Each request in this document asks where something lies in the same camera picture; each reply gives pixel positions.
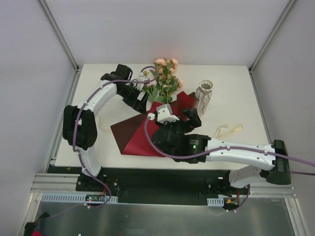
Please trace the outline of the left aluminium frame post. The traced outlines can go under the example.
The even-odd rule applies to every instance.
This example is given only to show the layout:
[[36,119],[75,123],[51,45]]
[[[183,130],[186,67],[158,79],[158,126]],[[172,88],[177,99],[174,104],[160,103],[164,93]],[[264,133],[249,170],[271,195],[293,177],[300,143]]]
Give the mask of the left aluminium frame post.
[[43,14],[46,17],[46,20],[48,21],[48,24],[50,25],[56,39],[59,42],[59,45],[61,46],[63,52],[65,53],[68,61],[70,62],[72,68],[75,72],[78,72],[80,69],[80,65],[77,63],[73,53],[71,52],[69,45],[67,44],[67,41],[49,7],[47,4],[47,1],[45,0],[37,0],[37,3],[39,4],[40,9],[42,10]]

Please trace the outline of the pink artificial flower bunch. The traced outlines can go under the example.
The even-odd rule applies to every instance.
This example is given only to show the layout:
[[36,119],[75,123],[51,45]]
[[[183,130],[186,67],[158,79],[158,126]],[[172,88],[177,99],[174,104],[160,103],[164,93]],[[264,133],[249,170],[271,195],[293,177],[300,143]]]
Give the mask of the pink artificial flower bunch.
[[176,59],[156,59],[154,61],[154,68],[158,71],[153,68],[142,70],[150,70],[154,77],[157,77],[156,80],[142,87],[144,92],[149,93],[149,101],[160,103],[170,103],[173,101],[173,94],[183,86],[182,81],[175,75],[177,67],[178,61]]

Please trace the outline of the aluminium front rail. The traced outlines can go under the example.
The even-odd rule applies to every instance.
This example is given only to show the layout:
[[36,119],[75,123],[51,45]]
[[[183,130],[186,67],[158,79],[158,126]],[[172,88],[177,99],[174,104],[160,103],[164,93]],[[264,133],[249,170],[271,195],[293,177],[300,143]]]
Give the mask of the aluminium front rail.
[[36,174],[31,192],[74,193],[79,174]]

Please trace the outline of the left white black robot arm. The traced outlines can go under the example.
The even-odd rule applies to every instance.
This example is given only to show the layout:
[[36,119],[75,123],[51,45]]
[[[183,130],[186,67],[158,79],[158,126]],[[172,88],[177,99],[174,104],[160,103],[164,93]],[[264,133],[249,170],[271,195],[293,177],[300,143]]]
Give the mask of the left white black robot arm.
[[78,154],[82,173],[89,176],[87,186],[93,191],[104,186],[104,179],[98,175],[101,165],[94,147],[98,135],[96,115],[116,95],[135,111],[146,113],[149,93],[145,92],[140,97],[142,91],[137,87],[138,82],[128,78],[128,75],[104,74],[88,98],[76,106],[67,105],[63,111],[63,138]]

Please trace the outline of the beige faceted vase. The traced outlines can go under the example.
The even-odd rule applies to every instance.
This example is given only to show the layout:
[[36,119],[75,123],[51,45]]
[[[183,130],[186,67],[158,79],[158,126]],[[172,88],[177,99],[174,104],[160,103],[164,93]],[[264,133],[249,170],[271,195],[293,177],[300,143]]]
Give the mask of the beige faceted vase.
[[214,84],[210,80],[202,80],[195,92],[195,99],[198,101],[197,112],[199,116],[205,114],[213,94]]

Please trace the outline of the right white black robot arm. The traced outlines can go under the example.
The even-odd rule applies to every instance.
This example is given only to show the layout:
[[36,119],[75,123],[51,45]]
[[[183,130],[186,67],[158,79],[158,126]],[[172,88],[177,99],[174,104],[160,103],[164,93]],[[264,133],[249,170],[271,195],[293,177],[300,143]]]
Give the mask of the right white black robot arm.
[[229,162],[244,167],[231,170],[221,183],[222,190],[233,194],[255,182],[290,185],[291,174],[286,159],[285,144],[275,140],[266,145],[242,145],[222,141],[206,135],[191,134],[202,122],[196,109],[183,109],[187,120],[172,113],[162,105],[148,113],[144,124],[145,136],[155,151],[176,162]]

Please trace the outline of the red black object corner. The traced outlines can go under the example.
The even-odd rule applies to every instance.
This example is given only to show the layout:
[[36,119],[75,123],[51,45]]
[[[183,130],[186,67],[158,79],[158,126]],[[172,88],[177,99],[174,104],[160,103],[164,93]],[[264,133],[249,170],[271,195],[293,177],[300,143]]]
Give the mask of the red black object corner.
[[47,212],[41,214],[34,222],[28,222],[24,226],[24,234],[23,236],[43,236],[42,233],[36,230],[36,227],[40,220],[50,217]]

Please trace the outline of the cream printed ribbon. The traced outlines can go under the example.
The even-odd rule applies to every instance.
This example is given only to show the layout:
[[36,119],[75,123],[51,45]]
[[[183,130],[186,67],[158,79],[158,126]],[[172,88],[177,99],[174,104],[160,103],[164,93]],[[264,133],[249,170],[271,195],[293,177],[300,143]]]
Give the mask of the cream printed ribbon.
[[224,139],[240,133],[244,130],[243,125],[238,124],[235,127],[230,128],[227,124],[221,125],[217,128],[214,137],[217,139]]

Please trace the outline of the right aluminium frame post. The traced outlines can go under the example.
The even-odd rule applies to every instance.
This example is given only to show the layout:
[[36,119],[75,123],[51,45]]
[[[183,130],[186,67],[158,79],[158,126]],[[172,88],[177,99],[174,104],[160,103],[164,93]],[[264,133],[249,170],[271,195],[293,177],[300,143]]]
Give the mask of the right aluminium frame post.
[[298,0],[288,0],[286,5],[284,6],[283,10],[281,11],[279,17],[275,21],[275,24],[273,25],[271,31],[269,32],[267,38],[265,39],[264,43],[262,44],[260,50],[258,51],[258,54],[256,55],[254,61],[252,62],[251,66],[249,67],[249,74],[251,75],[255,69],[257,68],[258,64],[260,63],[261,59],[263,58],[264,54],[268,50],[268,48],[271,46],[272,41],[276,37],[278,31],[283,26],[284,22],[286,21],[287,17],[297,4]]

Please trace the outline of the shiny metal floor sheet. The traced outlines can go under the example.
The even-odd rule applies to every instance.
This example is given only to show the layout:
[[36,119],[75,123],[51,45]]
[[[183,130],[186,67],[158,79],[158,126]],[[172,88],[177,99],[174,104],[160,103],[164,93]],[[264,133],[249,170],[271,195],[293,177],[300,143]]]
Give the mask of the shiny metal floor sheet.
[[208,206],[111,204],[87,209],[67,203],[40,204],[49,218],[44,236],[292,236],[283,199],[250,198],[238,210]]

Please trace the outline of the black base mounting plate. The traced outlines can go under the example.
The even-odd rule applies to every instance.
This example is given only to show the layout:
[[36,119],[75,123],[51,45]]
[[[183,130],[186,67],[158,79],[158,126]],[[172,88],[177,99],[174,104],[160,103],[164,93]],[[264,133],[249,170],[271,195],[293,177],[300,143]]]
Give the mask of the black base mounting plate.
[[220,195],[246,195],[228,182],[229,171],[102,168],[97,179],[80,174],[78,192],[102,192],[107,184],[119,203],[205,206]]

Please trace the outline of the aluminium frame post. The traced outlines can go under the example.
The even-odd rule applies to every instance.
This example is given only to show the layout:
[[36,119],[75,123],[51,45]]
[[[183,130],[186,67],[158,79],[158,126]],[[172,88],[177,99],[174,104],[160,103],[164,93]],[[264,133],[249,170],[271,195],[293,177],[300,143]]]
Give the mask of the aluminium frame post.
[[258,54],[256,55],[254,61],[252,62],[251,66],[249,67],[249,74],[251,75],[255,69],[257,68],[258,64],[260,63],[261,59],[263,58],[264,54],[268,50],[268,48],[271,46],[272,41],[276,37],[278,31],[283,26],[284,22],[286,21],[287,17],[297,4],[298,0],[288,0],[286,5],[284,6],[283,10],[281,11],[279,17],[275,21],[275,24],[273,25],[271,31],[269,32],[267,38],[265,39],[264,43],[262,44],[260,50],[258,51]]
[[46,17],[46,20],[48,21],[48,24],[50,25],[56,39],[59,42],[59,45],[61,46],[63,52],[65,53],[68,61],[70,62],[72,68],[75,72],[78,72],[80,69],[80,65],[77,63],[73,53],[71,52],[69,45],[67,44],[67,41],[49,7],[47,4],[47,1],[45,0],[37,0],[37,3],[39,4],[40,9],[42,10],[43,14]]

